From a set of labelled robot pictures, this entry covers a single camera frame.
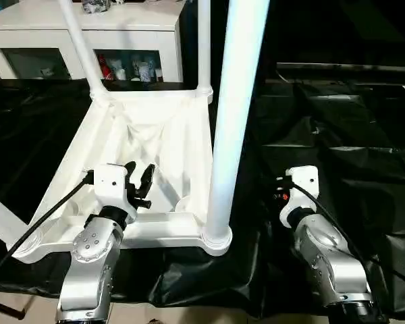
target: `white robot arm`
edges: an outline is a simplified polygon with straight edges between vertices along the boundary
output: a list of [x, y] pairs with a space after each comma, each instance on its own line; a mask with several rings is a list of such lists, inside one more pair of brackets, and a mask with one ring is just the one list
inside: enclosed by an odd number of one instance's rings
[[312, 165], [293, 167], [277, 181], [277, 190], [289, 189], [290, 195], [280, 221], [294, 230], [294, 248], [308, 265], [321, 302], [329, 308], [330, 321], [387, 323], [375, 308], [365, 269], [348, 250], [346, 238], [317, 213], [315, 202], [303, 192], [318, 198], [318, 169]]
[[125, 166], [100, 165], [94, 170], [94, 193], [102, 205], [75, 237], [72, 261], [57, 306], [58, 323], [94, 323], [108, 319], [112, 275], [120, 254], [126, 226], [136, 219], [138, 207], [150, 208], [143, 200], [150, 190], [154, 165], [141, 177], [141, 187], [129, 182], [135, 162]]

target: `black tarp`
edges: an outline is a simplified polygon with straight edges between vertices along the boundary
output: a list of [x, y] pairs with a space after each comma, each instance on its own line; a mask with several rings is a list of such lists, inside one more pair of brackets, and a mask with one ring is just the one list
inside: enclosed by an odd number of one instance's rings
[[[41, 199], [39, 192], [45, 191], [89, 105], [84, 82], [39, 84], [0, 87], [0, 111], [9, 116], [0, 119], [0, 138], [6, 139], [0, 142], [0, 184], [15, 193], [1, 199], [24, 220]], [[19, 111], [17, 117], [13, 111]], [[210, 112], [213, 121], [216, 103]], [[24, 154], [37, 146], [36, 154]], [[323, 313], [313, 302], [303, 266], [291, 253], [292, 233], [279, 222], [274, 190], [262, 185], [289, 167], [308, 164], [319, 168], [320, 201], [362, 253], [405, 275], [405, 90], [277, 84], [260, 90], [252, 101], [228, 253], [211, 257], [199, 248], [123, 250], [114, 301], [236, 307], [255, 317]], [[17, 184], [5, 183], [13, 179], [9, 165], [25, 165]], [[39, 167], [48, 171], [38, 172]], [[0, 256], [4, 251], [0, 243]], [[67, 253], [31, 265], [11, 260], [0, 272], [0, 290], [57, 297], [69, 263]], [[371, 263], [369, 269], [384, 311], [405, 319], [405, 283]]]

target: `silver metal housing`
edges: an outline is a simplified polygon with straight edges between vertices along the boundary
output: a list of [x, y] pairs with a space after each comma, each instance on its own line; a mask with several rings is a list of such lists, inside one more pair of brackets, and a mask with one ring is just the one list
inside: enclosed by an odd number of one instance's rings
[[372, 301], [362, 264], [350, 255], [347, 241], [326, 218], [306, 216], [294, 236], [295, 248], [309, 264], [324, 306]]
[[101, 217], [93, 218], [77, 235], [56, 321], [108, 319], [112, 274], [122, 238], [120, 226]]

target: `white cabinet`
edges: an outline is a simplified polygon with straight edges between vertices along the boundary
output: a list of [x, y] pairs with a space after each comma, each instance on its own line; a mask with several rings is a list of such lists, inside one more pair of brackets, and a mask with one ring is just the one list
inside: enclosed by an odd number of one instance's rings
[[[74, 3], [87, 43], [102, 61], [99, 77], [110, 71], [113, 78], [135, 80], [142, 78], [138, 66], [149, 65], [151, 81], [182, 82], [184, 2], [114, 3], [95, 14]], [[85, 78], [57, 0], [22, 0], [0, 11], [0, 77]]]

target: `white pole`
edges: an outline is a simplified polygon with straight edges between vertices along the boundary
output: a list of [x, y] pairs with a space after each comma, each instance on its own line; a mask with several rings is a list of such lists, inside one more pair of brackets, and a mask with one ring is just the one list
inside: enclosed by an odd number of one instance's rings
[[231, 240], [228, 223], [269, 3], [229, 2], [209, 212], [202, 233], [206, 243], [214, 246]]
[[67, 29], [69, 30], [72, 42], [75, 46], [82, 68], [87, 77], [88, 84], [90, 85], [90, 92], [93, 95], [105, 94], [107, 90], [102, 85], [101, 73], [97, 71], [97, 63], [95, 61], [95, 54], [89, 50], [84, 40], [81, 27], [76, 19], [74, 8], [71, 0], [59, 0], [60, 8], [65, 18]]
[[210, 0], [198, 0], [198, 88], [204, 95], [213, 94], [210, 81]]
[[0, 202], [0, 240], [14, 244], [28, 230], [28, 225]]

